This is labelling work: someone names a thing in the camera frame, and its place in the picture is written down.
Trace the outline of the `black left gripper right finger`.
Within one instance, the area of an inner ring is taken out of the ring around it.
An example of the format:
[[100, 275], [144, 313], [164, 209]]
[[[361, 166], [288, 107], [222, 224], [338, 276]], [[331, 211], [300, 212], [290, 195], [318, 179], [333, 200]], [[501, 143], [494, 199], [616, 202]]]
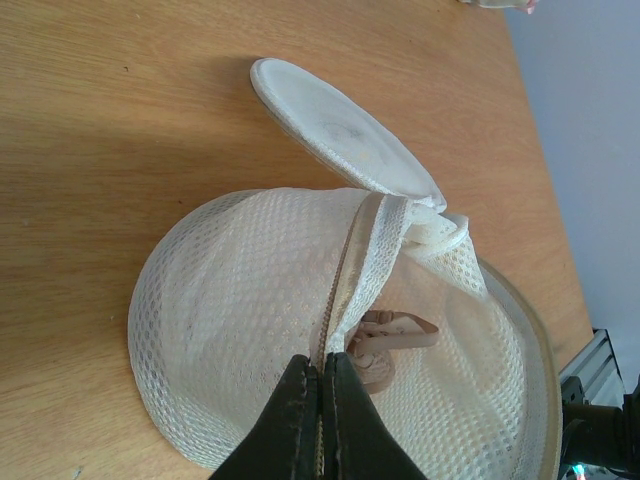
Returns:
[[425, 477], [387, 430], [345, 353], [327, 357], [322, 422], [325, 479]]

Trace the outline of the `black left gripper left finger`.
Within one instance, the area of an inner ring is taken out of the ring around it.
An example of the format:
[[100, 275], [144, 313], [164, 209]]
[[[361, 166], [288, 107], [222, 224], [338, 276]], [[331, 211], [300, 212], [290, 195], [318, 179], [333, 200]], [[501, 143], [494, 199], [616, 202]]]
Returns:
[[310, 360], [293, 356], [249, 434], [210, 478], [314, 479], [318, 386]]

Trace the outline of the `beige bra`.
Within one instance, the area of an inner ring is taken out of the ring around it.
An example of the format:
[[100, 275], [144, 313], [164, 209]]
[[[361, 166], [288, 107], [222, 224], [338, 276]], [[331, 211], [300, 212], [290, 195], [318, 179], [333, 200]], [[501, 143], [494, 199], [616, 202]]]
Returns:
[[365, 390], [377, 394], [394, 379], [393, 351], [432, 347], [439, 334], [436, 325], [415, 314], [369, 310], [361, 317], [347, 352]]

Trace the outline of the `white mesh laundry bag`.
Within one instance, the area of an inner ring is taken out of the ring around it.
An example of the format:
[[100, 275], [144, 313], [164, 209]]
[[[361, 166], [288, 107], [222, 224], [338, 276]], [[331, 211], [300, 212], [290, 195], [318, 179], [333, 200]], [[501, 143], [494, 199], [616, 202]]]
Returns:
[[330, 84], [273, 58], [256, 61], [250, 80], [280, 126], [348, 186], [233, 192], [158, 243], [133, 291], [128, 348], [159, 432], [215, 471], [303, 355], [318, 373], [324, 478], [327, 357], [349, 357], [367, 311], [401, 311], [436, 325], [438, 342], [393, 351], [391, 385], [366, 392], [424, 478], [555, 478], [562, 418], [550, 340], [520, 292], [477, 257], [468, 219]]

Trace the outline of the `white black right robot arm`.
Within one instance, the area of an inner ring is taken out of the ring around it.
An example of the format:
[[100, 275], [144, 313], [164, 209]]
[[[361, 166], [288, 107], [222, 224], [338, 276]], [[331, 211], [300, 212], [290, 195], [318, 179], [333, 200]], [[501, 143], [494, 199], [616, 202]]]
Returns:
[[623, 479], [639, 477], [639, 391], [622, 407], [587, 402], [582, 382], [570, 376], [561, 387], [561, 470], [579, 464], [603, 467]]

